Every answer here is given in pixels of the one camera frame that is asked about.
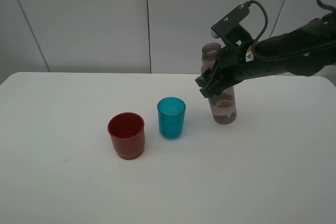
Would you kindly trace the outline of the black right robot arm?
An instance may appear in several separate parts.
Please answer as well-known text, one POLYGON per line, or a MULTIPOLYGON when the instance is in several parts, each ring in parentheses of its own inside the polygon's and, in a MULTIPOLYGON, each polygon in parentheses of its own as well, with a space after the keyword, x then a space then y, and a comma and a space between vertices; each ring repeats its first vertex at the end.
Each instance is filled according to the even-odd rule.
POLYGON ((306 25, 263 41, 253 40, 240 25, 244 19, 234 10, 211 30, 224 42, 212 69, 196 78, 205 98, 220 94, 244 80, 282 73, 312 76, 335 64, 335 14, 316 18, 306 25))

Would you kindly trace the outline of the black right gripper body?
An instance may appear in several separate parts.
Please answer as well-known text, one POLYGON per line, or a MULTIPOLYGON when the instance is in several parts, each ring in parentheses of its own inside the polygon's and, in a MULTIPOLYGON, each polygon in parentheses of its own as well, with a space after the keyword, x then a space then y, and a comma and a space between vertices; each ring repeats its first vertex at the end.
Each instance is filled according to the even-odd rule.
POLYGON ((238 42, 224 40, 225 47, 218 59, 214 73, 214 83, 217 88, 229 88, 244 80, 258 78, 256 60, 246 61, 246 54, 251 51, 253 39, 238 39, 238 42))

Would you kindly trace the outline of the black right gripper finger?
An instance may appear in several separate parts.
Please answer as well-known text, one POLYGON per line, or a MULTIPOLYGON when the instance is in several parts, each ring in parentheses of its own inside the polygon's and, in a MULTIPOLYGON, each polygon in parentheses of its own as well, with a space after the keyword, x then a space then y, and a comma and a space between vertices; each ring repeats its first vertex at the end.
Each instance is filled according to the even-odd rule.
POLYGON ((214 95, 218 95, 221 93, 224 88, 224 77, 223 76, 217 76, 218 79, 218 85, 215 87, 200 87, 200 92, 205 98, 211 98, 214 95))
POLYGON ((195 79, 199 87, 215 87, 218 85, 217 67, 206 69, 199 77, 195 79))

